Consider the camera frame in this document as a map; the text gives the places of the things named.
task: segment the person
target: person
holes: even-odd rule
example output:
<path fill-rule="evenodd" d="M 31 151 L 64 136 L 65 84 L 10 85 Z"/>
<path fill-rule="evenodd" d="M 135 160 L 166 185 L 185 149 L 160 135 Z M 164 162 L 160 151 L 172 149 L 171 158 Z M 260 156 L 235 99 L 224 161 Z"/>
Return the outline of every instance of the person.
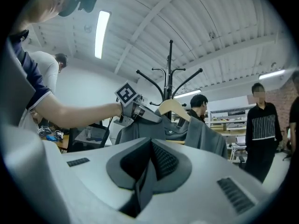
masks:
<path fill-rule="evenodd" d="M 282 140 L 274 104 L 265 102 L 265 89 L 260 83 L 251 88 L 256 106 L 247 115 L 245 171 L 264 182 L 274 159 L 278 142 Z"/>
<path fill-rule="evenodd" d="M 198 120 L 202 121 L 205 123 L 205 113 L 207 109 L 207 103 L 208 100 L 204 95 L 195 95 L 192 97 L 190 101 L 190 106 L 191 110 L 188 111 L 187 113 L 192 116 L 197 118 Z M 185 120 L 183 118 L 180 118 L 178 121 L 178 126 L 182 127 L 184 124 Z"/>
<path fill-rule="evenodd" d="M 62 53 L 50 55 L 42 51 L 32 52 L 29 55 L 37 63 L 44 85 L 55 95 L 57 76 L 67 66 L 67 55 Z M 35 111 L 31 113 L 24 111 L 19 127 L 38 133 L 39 127 L 42 126 L 49 126 L 49 122 Z"/>
<path fill-rule="evenodd" d="M 35 111 L 45 119 L 62 128 L 82 127 L 113 116 L 121 116 L 120 103 L 102 106 L 76 108 L 61 104 L 48 87 L 43 84 L 43 77 L 27 52 L 23 53 L 21 40 L 28 36 L 26 30 L 31 23 L 47 21 L 59 13 L 71 14 L 77 7 L 78 0 L 35 0 L 18 18 L 10 32 L 13 50 L 27 74 L 27 80 L 35 89 L 35 93 L 27 110 Z"/>
<path fill-rule="evenodd" d="M 295 88 L 297 90 L 297 93 L 299 94 L 299 70 L 295 71 L 292 75 L 292 80 L 295 84 Z M 292 155 L 294 155 L 296 151 L 296 145 L 299 141 L 299 132 L 297 132 L 297 123 L 299 122 L 299 97 L 297 97 L 290 110 L 290 136 L 291 136 L 291 149 L 292 149 Z"/>

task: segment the brick wall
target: brick wall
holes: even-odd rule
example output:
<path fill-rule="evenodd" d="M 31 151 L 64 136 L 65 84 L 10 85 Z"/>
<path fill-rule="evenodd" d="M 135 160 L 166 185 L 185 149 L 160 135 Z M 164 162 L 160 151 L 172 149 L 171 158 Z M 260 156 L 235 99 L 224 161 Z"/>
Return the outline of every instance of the brick wall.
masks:
<path fill-rule="evenodd" d="M 290 108 L 297 97 L 295 85 L 289 79 L 280 89 L 266 91 L 266 102 L 271 102 L 275 105 L 281 131 L 284 131 L 284 141 L 286 143 L 286 127 L 289 126 Z M 254 104 L 252 95 L 247 96 L 249 104 Z"/>

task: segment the black pants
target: black pants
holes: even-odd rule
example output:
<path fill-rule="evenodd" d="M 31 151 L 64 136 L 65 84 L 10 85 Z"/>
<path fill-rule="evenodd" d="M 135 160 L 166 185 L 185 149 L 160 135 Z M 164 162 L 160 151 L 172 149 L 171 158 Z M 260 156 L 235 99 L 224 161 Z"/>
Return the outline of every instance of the black pants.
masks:
<path fill-rule="evenodd" d="M 264 182 L 274 159 L 278 142 L 274 138 L 256 140 L 247 147 L 247 161 L 245 171 L 253 175 L 259 181 Z"/>

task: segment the black and white striped sweater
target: black and white striped sweater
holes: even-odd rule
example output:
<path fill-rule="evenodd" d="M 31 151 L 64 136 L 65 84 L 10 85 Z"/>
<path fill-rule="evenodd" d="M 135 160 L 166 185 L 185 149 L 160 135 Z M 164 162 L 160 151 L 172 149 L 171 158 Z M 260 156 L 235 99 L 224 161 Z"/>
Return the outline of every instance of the black and white striped sweater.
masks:
<path fill-rule="evenodd" d="M 266 103 L 264 110 L 256 105 L 247 115 L 246 146 L 271 138 L 282 140 L 276 108 L 272 103 Z"/>

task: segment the white t-shirt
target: white t-shirt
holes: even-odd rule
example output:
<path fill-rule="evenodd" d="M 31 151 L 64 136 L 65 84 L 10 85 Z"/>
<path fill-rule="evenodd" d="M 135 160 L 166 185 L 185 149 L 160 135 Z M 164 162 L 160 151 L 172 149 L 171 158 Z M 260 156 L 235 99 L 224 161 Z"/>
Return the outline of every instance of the white t-shirt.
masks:
<path fill-rule="evenodd" d="M 43 76 L 43 83 L 55 94 L 59 64 L 55 58 L 45 52 L 37 51 L 30 53 L 29 56 L 37 63 L 37 67 Z M 28 110 L 25 110 L 19 123 L 19 127 L 38 133 L 38 125 Z"/>

